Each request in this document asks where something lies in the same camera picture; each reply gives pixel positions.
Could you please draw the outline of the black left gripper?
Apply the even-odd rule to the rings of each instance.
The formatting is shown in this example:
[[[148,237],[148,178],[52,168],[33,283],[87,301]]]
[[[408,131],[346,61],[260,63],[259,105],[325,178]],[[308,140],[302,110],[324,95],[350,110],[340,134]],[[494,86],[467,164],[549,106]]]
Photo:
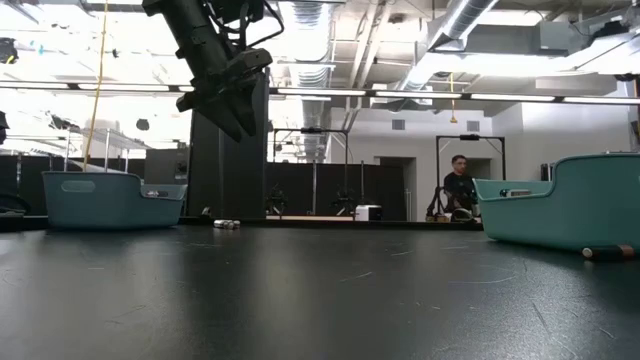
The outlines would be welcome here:
[[[179,98],[176,106],[180,112],[195,109],[236,142],[243,137],[241,127],[254,136],[256,74],[272,62],[267,50],[249,49],[241,51],[224,68],[205,64],[191,80],[193,90]]]

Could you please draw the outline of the black copper-top battery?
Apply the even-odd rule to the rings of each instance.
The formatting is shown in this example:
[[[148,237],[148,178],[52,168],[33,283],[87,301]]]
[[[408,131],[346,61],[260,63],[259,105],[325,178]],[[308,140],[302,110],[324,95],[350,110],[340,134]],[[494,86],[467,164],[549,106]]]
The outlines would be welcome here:
[[[636,250],[629,245],[591,246],[583,248],[581,254],[587,260],[617,261],[634,258]]]

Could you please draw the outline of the tall black partition panel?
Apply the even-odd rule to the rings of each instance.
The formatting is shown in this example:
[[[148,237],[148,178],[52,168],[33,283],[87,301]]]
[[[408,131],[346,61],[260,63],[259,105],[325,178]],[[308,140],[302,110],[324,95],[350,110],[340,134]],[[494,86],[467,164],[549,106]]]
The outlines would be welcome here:
[[[257,133],[239,142],[197,112],[192,114],[186,212],[208,209],[216,219],[261,219],[265,216],[265,164],[268,134],[269,79],[258,78],[252,105]]]

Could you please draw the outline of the long ceiling light bar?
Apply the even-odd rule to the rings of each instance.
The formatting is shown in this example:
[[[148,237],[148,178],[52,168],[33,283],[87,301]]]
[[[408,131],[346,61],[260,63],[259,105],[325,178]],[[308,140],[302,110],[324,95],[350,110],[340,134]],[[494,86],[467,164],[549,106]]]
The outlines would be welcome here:
[[[399,98],[399,99],[460,99],[463,94],[452,92],[424,92],[424,91],[380,91],[374,92],[373,97],[377,98]]]
[[[640,98],[568,96],[564,97],[562,102],[567,104],[638,106],[640,105]]]
[[[366,90],[333,88],[271,88],[271,94],[294,96],[364,97]]]
[[[120,83],[60,83],[0,80],[0,88],[14,90],[93,91],[100,88],[107,92],[180,93],[193,91],[189,85],[120,84]]]
[[[479,101],[499,101],[499,102],[554,102],[555,96],[548,95],[517,95],[517,94],[488,94],[473,93],[470,99]]]

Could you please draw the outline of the light wooden table top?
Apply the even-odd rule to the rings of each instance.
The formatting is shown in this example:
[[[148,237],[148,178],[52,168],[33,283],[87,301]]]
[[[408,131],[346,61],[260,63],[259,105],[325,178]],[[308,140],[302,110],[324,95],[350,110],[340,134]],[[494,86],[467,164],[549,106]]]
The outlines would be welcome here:
[[[353,217],[350,216],[318,216],[318,215],[267,215],[267,220],[276,221],[327,221],[327,222],[350,222]]]

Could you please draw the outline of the light blue plastic bin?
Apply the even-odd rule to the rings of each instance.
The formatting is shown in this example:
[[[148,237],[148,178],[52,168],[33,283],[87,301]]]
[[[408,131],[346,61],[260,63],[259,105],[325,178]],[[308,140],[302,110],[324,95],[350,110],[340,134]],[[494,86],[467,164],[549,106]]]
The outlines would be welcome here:
[[[50,226],[82,230],[171,227],[179,222],[185,185],[144,184],[128,173],[42,174]]]

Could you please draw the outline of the white box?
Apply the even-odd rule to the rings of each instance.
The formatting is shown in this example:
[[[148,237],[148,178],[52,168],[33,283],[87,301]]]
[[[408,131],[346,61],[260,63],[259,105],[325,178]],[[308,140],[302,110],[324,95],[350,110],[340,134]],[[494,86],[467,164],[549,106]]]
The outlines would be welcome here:
[[[354,220],[362,222],[381,221],[383,209],[380,205],[357,205]]]

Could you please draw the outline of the yellow hanging pendant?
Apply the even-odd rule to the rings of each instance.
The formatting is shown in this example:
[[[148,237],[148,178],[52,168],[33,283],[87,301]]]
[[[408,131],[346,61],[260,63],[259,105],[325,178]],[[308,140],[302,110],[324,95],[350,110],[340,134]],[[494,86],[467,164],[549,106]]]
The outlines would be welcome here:
[[[450,92],[454,92],[454,73],[453,72],[449,74],[449,86],[450,86]],[[450,123],[453,123],[453,124],[458,123],[458,120],[455,116],[455,106],[456,106],[456,101],[455,101],[455,98],[453,98],[451,100],[451,117],[450,117]]]

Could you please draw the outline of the person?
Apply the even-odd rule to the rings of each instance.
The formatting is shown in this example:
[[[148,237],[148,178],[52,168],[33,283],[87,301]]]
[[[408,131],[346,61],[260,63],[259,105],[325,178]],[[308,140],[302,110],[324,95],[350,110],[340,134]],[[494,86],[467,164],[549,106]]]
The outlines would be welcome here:
[[[474,216],[477,215],[477,195],[472,177],[466,173],[467,158],[464,155],[455,155],[451,159],[452,171],[444,178],[443,189],[446,195],[447,213],[454,209],[465,208]]]

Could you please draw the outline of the teal plastic bin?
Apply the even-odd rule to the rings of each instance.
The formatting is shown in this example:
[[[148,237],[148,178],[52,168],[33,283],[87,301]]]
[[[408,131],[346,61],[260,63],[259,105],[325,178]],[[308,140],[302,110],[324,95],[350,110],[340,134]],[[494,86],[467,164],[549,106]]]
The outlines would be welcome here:
[[[473,181],[486,235],[497,241],[580,251],[640,250],[640,154],[556,162],[550,181]]]

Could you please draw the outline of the black gantry frame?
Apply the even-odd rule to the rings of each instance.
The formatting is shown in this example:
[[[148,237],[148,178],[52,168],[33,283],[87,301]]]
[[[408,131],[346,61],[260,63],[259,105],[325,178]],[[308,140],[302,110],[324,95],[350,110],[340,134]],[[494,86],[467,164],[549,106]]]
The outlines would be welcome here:
[[[441,162],[441,153],[448,146],[448,143],[446,143],[444,146],[440,146],[440,142],[441,142],[442,139],[459,140],[459,141],[467,141],[467,142],[476,142],[476,141],[484,140],[489,145],[491,145],[496,152],[498,152],[500,154],[500,156],[501,156],[501,176],[502,176],[503,180],[506,179],[506,156],[505,156],[506,141],[505,141],[504,137],[481,136],[481,135],[477,135],[477,134],[462,134],[462,135],[458,135],[458,136],[437,135],[436,136],[436,177],[437,177],[437,179],[436,179],[436,187],[442,187],[443,188],[443,182],[444,182],[444,178],[445,178],[445,177],[444,178],[441,177],[440,162]],[[443,205],[443,207],[445,209],[447,199],[446,199],[446,195],[444,193],[444,189],[443,189],[443,192],[441,193],[441,199],[442,199],[442,205]],[[467,222],[467,223],[477,223],[478,220],[481,218],[478,199],[477,199],[476,210],[477,210],[477,215],[475,217],[475,221],[474,222]]]
[[[333,135],[333,134],[341,134],[344,139],[343,149],[344,149],[344,174],[343,174],[343,186],[341,188],[348,188],[348,167],[349,167],[349,157],[350,157],[350,147],[349,147],[349,131],[341,130],[341,129],[327,129],[322,127],[302,127],[302,128],[275,128],[273,130],[273,146],[272,146],[272,163],[276,162],[276,153],[277,153],[277,134],[279,132],[287,132],[287,133],[300,133],[306,134],[308,136],[312,135]],[[318,204],[318,162],[316,159],[312,160],[312,209],[311,214],[317,214],[317,204]]]

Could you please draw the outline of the narrow silver spiral duct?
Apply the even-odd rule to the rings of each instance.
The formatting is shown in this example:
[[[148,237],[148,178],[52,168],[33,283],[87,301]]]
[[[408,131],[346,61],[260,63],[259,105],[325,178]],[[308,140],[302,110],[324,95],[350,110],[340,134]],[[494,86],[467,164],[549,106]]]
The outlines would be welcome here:
[[[290,67],[292,85],[296,88],[325,88],[330,69],[323,63],[330,53],[333,6],[320,2],[291,2],[282,6],[285,23],[292,31],[291,57],[298,65]],[[320,100],[301,100],[300,128],[325,128],[328,106]],[[305,162],[324,162],[326,134],[301,134],[302,149],[298,157]]]

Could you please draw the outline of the black table edge frame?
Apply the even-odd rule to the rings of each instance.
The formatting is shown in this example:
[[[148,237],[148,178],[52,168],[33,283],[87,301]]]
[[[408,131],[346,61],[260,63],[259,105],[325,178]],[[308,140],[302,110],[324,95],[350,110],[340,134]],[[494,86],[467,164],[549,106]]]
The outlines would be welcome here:
[[[382,230],[425,230],[425,231],[483,231],[480,223],[427,223],[427,222],[389,222],[389,221],[338,221],[338,220],[269,220],[269,219],[244,219],[240,221],[240,227],[259,228],[301,228],[301,229],[382,229]],[[104,228],[104,227],[52,227],[46,216],[0,216],[0,233],[21,231],[89,231],[89,232],[121,232],[169,229],[171,226],[144,226],[137,228]]]

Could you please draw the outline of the large silver spiral duct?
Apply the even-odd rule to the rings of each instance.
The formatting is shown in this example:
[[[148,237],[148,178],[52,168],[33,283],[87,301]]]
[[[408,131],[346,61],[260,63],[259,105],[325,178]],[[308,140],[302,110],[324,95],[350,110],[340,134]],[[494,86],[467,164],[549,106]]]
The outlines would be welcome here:
[[[445,13],[426,25],[426,35],[419,42],[422,53],[414,65],[395,86],[395,90],[419,91],[437,72],[451,62],[450,56],[437,52],[449,47],[453,52],[466,48],[469,34],[478,25],[482,15],[490,11],[499,0],[450,0]]]

